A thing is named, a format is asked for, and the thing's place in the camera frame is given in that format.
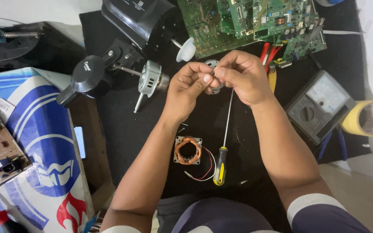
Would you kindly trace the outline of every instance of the masking tape roll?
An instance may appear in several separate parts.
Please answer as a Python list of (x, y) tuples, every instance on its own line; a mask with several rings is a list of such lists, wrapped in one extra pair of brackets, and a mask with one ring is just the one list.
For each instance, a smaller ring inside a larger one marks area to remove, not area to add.
[(373, 137), (373, 100), (356, 101), (356, 106), (340, 123), (347, 133)]

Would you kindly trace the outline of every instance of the white wire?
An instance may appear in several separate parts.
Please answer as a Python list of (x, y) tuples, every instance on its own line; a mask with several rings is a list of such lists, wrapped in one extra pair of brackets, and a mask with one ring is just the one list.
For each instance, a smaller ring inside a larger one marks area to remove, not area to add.
[(217, 170), (217, 165), (216, 165), (216, 163), (215, 163), (214, 155), (211, 153), (211, 151), (209, 151), (209, 150), (208, 150), (207, 148), (205, 148), (204, 146), (203, 146), (203, 148), (204, 148), (206, 151), (208, 151), (208, 152), (210, 153), (210, 155), (213, 157), (213, 160), (214, 160), (214, 174), (213, 174), (212, 176), (208, 177), (207, 179), (197, 179), (197, 178), (193, 177), (191, 174), (189, 174), (187, 171), (184, 171), (185, 174), (186, 174), (187, 176), (189, 176), (189, 177), (191, 177), (191, 178), (193, 178), (194, 180), (197, 180), (197, 181), (207, 181), (207, 180), (211, 179), (213, 176), (215, 176), (215, 172), (216, 172), (216, 170)]

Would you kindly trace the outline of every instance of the person's left hand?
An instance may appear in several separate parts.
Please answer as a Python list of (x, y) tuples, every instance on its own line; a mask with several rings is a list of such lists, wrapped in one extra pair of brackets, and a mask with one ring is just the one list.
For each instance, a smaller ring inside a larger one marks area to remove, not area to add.
[(194, 110), (199, 94), (203, 91), (210, 94), (211, 87), (218, 87), (212, 72), (213, 68), (201, 62), (189, 62), (182, 67), (169, 84), (162, 117), (174, 124), (185, 121)]

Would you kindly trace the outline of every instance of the screwdriver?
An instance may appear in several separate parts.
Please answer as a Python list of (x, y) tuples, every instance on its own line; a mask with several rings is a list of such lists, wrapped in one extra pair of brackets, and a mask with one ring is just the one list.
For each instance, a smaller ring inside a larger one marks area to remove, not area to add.
[(215, 170), (215, 175), (213, 177), (214, 183), (218, 186), (224, 184), (225, 173), (227, 172), (227, 168), (225, 167), (225, 160), (227, 159), (228, 149), (225, 147), (225, 141), (227, 140), (228, 122), (230, 121), (230, 112), (231, 112), (233, 94), (234, 94), (234, 89), (231, 92), (230, 108), (228, 109), (228, 117), (227, 117), (227, 126), (225, 127), (224, 145), (221, 146), (220, 149), (218, 150), (219, 158), (218, 158), (218, 163), (217, 163), (217, 167)]
[(28, 233), (28, 230), (23, 225), (14, 222), (8, 217), (6, 210), (0, 210), (0, 225), (4, 233)]

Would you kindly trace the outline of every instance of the sticker label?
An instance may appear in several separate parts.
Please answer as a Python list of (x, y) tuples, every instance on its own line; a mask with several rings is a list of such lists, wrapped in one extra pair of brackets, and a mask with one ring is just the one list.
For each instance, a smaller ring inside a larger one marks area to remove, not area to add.
[(0, 98), (0, 110), (5, 113), (8, 117), (11, 116), (15, 109), (15, 106), (10, 104), (3, 98)]
[(153, 3), (153, 0), (115, 0), (112, 1), (125, 15), (133, 21), (138, 22), (145, 11)]

